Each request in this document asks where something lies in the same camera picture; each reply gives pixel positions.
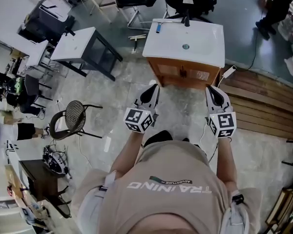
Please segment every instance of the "white cable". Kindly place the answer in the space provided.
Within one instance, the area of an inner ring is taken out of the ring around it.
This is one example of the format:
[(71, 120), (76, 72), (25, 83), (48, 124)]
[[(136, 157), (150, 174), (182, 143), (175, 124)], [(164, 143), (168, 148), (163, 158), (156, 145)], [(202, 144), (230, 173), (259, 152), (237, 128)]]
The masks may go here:
[(224, 78), (224, 77), (221, 77), (220, 82), (218, 83), (217, 88), (219, 88), (219, 85), (220, 85), (221, 81), (223, 80), (223, 78)]
[(203, 136), (204, 136), (204, 134), (205, 134), (205, 128), (206, 128), (206, 126), (207, 126), (207, 123), (205, 123), (205, 125), (204, 125), (204, 129), (203, 129), (203, 134), (202, 134), (202, 136), (201, 136), (201, 138), (200, 138), (200, 148), (203, 150), (203, 148), (202, 148), (202, 142), (201, 142), (201, 140), (202, 140), (202, 138), (203, 138)]
[(78, 149), (79, 149), (79, 152), (82, 154), (82, 156), (84, 156), (84, 158), (88, 161), (90, 167), (92, 168), (92, 165), (90, 164), (89, 160), (87, 159), (85, 155), (83, 155), (83, 153), (80, 150), (80, 136), (79, 135), (78, 135)]

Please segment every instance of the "white sink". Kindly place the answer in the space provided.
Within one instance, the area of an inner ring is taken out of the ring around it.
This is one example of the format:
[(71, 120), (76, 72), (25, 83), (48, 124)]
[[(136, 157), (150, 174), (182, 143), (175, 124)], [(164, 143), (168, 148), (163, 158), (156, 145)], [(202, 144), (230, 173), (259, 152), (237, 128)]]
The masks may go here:
[[(156, 33), (158, 22), (160, 33)], [(143, 51), (144, 57), (180, 59), (223, 68), (225, 43), (223, 26), (190, 21), (190, 27), (180, 19), (154, 19)]]

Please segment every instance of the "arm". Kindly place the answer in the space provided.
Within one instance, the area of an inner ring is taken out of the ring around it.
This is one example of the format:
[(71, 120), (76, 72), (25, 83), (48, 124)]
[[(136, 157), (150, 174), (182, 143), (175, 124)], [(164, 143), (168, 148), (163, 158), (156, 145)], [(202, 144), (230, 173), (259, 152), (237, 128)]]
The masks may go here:
[(237, 172), (229, 138), (218, 139), (217, 177), (230, 192), (238, 190)]
[(139, 149), (141, 147), (143, 134), (132, 132), (127, 140), (127, 143), (123, 147), (120, 154), (118, 154), (114, 161), (111, 172), (117, 171), (119, 176), (125, 175), (135, 164)]
[(21, 122), (21, 118), (19, 119), (14, 119), (12, 117), (4, 117), (3, 118), (3, 123), (6, 124), (6, 125), (13, 125), (14, 123), (17, 123), (17, 122)]
[(11, 67), (11, 66), (10, 66), (9, 64), (6, 66), (6, 68), (5, 68), (5, 72), (4, 72), (5, 75), (9, 72), (10, 67)]

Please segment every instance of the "marble floor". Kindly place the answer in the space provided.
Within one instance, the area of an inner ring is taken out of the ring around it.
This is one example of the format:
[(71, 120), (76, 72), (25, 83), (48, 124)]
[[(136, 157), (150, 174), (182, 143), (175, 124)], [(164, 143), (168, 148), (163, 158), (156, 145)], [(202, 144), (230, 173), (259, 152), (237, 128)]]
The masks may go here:
[[(24, 119), (24, 122), (33, 122), (37, 127), (45, 127), (53, 115), (64, 110), (72, 100), (103, 106), (103, 109), (87, 110), (84, 128), (87, 132), (103, 136), (102, 139), (91, 136), (79, 138), (74, 135), (57, 141), (58, 151), (67, 148), (68, 166), (72, 175), (71, 180), (62, 179), (60, 182), (59, 189), (69, 184), (69, 190), (64, 195), (67, 200), (72, 197), (91, 167), (105, 171), (110, 169), (130, 134), (123, 123), (125, 109), (132, 103), (137, 89), (143, 88), (154, 79), (143, 58), (125, 58), (116, 64), (112, 74), (116, 77), (115, 82), (96, 71), (89, 72), (85, 78), (72, 71), (68, 72), (66, 78), (53, 77), (46, 82), (53, 89), (43, 90), (53, 101), (40, 101), (46, 105), (44, 120)], [(160, 91), (157, 112), (159, 117), (155, 127), (147, 130), (144, 141), (151, 135), (167, 129), (175, 139), (189, 137), (191, 143), (199, 143), (205, 124), (204, 117), (207, 115), (204, 91), (175, 86), (164, 87)], [(43, 147), (51, 141), (50, 137), (45, 140), (18, 141), (19, 156), (26, 159), (41, 158)], [(263, 193), (261, 223), (265, 227), (264, 220), (281, 188), (292, 182), (293, 168), (282, 165), (281, 161), (293, 161), (293, 144), (287, 144), (283, 138), (237, 129), (231, 145), (238, 170), (238, 187), (257, 187)], [(89, 163), (80, 153), (79, 146)], [(215, 146), (216, 139), (207, 127), (202, 139), (202, 148), (208, 158), (212, 156)], [(217, 154), (210, 163), (213, 171), (216, 170), (216, 157)], [(58, 233), (78, 233), (72, 219), (61, 218), (55, 210), (51, 211), (51, 214)]]

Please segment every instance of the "blue object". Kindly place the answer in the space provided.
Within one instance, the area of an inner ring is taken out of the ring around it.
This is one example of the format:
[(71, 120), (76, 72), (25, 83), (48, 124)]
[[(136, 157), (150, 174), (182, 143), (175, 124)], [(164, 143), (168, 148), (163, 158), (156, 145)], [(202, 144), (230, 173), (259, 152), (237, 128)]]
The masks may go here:
[(161, 31), (161, 26), (162, 26), (161, 23), (158, 23), (158, 24), (157, 24), (156, 33), (160, 33), (160, 31)]

